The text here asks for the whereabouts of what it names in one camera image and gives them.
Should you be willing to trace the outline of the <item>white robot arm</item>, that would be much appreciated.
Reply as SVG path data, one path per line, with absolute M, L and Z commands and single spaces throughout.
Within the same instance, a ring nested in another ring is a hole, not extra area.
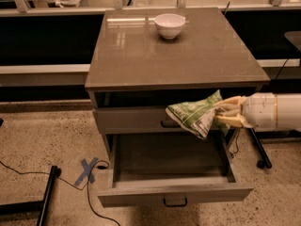
M 218 122 L 259 131 L 301 130 L 301 94 L 254 93 L 214 105 Z

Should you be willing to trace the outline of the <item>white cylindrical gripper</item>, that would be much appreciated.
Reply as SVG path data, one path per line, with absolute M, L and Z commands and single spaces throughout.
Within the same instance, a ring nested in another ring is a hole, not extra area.
M 277 125 L 277 96 L 273 93 L 255 93 L 247 98 L 234 96 L 214 105 L 227 111 L 243 106 L 243 116 L 234 117 L 217 115 L 215 119 L 237 128 L 254 128 L 257 131 L 272 131 Z

